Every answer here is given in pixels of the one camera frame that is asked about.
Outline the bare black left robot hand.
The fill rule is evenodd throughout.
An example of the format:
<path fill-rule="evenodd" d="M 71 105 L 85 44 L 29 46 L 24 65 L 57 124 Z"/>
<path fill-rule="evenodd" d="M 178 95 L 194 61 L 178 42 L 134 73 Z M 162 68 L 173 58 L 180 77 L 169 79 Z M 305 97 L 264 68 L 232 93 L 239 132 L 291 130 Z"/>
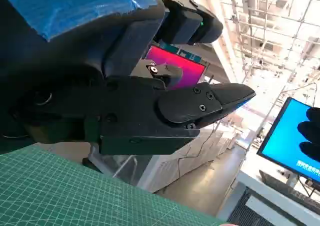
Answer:
<path fill-rule="evenodd" d="M 169 155 L 255 96 L 244 84 L 176 85 L 142 60 L 153 41 L 211 43 L 222 23 L 194 0 L 0 0 L 0 151 L 96 143 Z"/>

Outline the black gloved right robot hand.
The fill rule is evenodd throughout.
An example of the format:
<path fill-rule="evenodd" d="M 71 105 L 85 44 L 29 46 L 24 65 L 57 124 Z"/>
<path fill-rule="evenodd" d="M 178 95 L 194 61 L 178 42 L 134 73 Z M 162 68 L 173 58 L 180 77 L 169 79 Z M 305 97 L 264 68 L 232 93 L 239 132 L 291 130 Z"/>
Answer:
<path fill-rule="evenodd" d="M 298 131 L 306 138 L 299 147 L 309 158 L 320 161 L 320 109 L 312 107 L 307 110 L 308 121 L 298 124 Z"/>

